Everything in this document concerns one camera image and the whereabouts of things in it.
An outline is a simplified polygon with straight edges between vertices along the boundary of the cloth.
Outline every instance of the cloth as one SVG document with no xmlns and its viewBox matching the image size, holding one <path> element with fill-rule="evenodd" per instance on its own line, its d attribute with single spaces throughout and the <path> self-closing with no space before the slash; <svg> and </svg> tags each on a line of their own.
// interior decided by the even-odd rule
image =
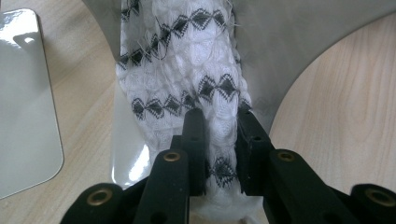
<svg viewBox="0 0 396 224">
<path fill-rule="evenodd" d="M 241 193 L 235 171 L 236 114 L 250 109 L 225 0 L 123 0 L 120 86 L 143 130 L 150 160 L 181 134 L 184 115 L 200 107 L 208 141 L 206 196 L 191 210 L 212 220 L 249 216 L 262 199 Z"/>
</svg>

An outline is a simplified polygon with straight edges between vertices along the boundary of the wooden table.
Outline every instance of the wooden table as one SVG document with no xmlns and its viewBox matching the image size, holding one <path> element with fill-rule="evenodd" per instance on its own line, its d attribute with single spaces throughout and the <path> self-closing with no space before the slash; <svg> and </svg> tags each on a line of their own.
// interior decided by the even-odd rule
<svg viewBox="0 0 396 224">
<path fill-rule="evenodd" d="M 0 201 L 0 223 L 59 223 L 86 188 L 110 182 L 115 68 L 99 26 L 79 0 L 3 0 L 41 18 L 64 147 L 50 181 Z M 326 51 L 296 81 L 276 117 L 276 147 L 301 153 L 331 186 L 396 191 L 396 15 Z M 194 219 L 193 223 L 202 223 Z"/>
</svg>

